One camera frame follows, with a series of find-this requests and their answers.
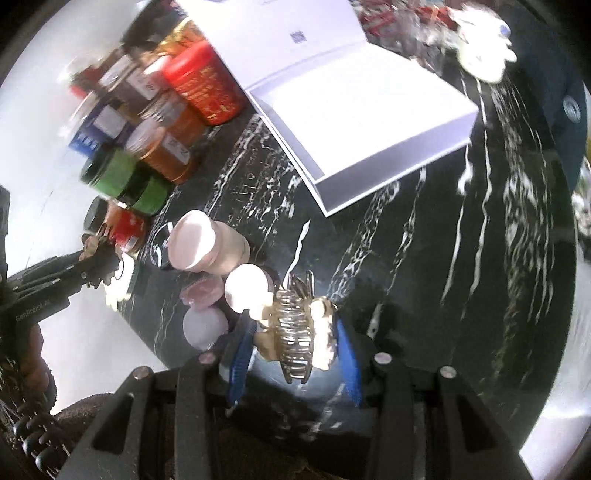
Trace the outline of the red sauce jar black lid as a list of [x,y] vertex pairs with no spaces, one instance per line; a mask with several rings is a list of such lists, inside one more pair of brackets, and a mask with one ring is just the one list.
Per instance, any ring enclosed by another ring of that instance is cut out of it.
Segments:
[[83,227],[89,234],[106,237],[127,254],[140,250],[147,234],[147,221],[142,216],[99,196],[91,202]]

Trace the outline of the purple round compact jar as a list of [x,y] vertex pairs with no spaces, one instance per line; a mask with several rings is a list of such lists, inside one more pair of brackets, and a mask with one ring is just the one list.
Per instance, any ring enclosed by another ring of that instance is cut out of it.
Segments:
[[183,317],[183,335],[198,351],[209,349],[222,335],[228,334],[228,319],[215,306],[204,310],[189,308]]

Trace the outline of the gold metal hair claw clip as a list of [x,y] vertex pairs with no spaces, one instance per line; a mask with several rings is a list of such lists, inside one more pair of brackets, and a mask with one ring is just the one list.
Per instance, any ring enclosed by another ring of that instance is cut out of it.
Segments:
[[263,309],[256,348],[266,361],[280,364],[288,384],[308,383],[312,372],[328,371],[335,361],[337,312],[328,297],[315,294],[314,272],[304,278],[290,273]]

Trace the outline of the black beaded hair clip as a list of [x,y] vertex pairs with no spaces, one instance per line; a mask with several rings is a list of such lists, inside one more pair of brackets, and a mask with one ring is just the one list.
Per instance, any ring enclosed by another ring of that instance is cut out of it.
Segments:
[[97,289],[101,284],[109,285],[121,261],[120,249],[109,237],[110,230],[103,223],[96,233],[85,233],[81,237],[83,249],[79,261],[89,264],[88,287]]

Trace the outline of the dark brown label jar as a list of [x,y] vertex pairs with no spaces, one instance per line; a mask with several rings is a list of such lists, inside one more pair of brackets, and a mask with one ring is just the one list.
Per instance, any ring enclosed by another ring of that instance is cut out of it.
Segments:
[[98,85],[135,115],[144,111],[166,90],[164,81],[158,75],[146,74],[127,54],[106,70],[98,80]]

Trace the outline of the lower green jar black lid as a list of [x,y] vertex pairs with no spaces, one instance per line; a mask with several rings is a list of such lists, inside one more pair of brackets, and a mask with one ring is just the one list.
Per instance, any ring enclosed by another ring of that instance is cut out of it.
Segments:
[[172,190],[173,185],[159,175],[135,173],[118,200],[138,213],[153,216],[165,205]]

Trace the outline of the small white round jar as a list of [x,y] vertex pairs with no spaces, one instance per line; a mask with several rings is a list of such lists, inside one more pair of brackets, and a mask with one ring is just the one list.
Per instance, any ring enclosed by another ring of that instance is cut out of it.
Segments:
[[249,310],[259,317],[264,308],[273,305],[273,279],[259,266],[240,265],[225,280],[224,298],[235,313]]

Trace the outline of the orange powder plastic jar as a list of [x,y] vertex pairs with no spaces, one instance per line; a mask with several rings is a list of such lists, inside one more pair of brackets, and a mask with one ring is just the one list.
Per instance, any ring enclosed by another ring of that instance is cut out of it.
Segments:
[[189,149],[152,118],[133,130],[124,149],[175,185],[186,182],[197,169]]

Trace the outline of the pink round compact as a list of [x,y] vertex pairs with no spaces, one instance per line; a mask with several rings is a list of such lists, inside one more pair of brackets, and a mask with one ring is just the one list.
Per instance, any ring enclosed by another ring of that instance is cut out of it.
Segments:
[[201,277],[185,287],[179,295],[181,302],[194,309],[204,310],[221,299],[224,293],[224,283],[217,275]]

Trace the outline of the blue label jar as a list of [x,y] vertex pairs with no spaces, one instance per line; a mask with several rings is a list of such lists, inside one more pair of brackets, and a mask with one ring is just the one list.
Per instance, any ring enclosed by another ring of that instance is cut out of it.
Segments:
[[102,101],[83,103],[70,117],[67,146],[92,156],[102,146],[123,146],[133,125],[116,108]]

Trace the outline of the green jar black lid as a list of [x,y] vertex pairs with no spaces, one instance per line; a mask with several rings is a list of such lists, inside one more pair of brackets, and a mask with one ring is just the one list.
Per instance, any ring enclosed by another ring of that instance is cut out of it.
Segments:
[[103,147],[87,159],[80,180],[102,194],[117,198],[126,189],[136,164],[136,158],[125,150]]
[[135,173],[118,200],[138,213],[153,216],[165,205],[172,190],[173,185],[159,175]]

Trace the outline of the white ceramic figurine mug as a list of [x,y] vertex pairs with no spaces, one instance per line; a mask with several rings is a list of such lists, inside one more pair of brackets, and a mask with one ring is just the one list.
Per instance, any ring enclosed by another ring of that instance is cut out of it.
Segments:
[[517,62],[509,25],[494,10],[477,2],[449,8],[449,16],[458,25],[456,50],[460,65],[482,82],[500,84],[507,64]]

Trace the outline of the upper green jar black lid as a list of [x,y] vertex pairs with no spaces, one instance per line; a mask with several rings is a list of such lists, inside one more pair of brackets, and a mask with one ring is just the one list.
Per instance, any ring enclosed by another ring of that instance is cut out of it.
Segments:
[[136,158],[125,150],[103,147],[87,159],[80,180],[102,194],[117,198],[126,189],[136,164]]

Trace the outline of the red tin canister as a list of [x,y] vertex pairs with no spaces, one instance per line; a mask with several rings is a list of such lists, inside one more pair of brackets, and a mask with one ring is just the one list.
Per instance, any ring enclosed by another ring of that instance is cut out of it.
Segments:
[[207,125],[226,123],[245,107],[242,89],[206,40],[167,61],[162,73]]

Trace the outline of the large white cream jar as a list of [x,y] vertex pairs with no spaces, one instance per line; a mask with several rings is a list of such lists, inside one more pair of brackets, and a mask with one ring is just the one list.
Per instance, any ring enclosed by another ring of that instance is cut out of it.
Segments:
[[200,210],[179,219],[169,235],[167,252],[177,270],[219,276],[227,276],[250,258],[245,236]]

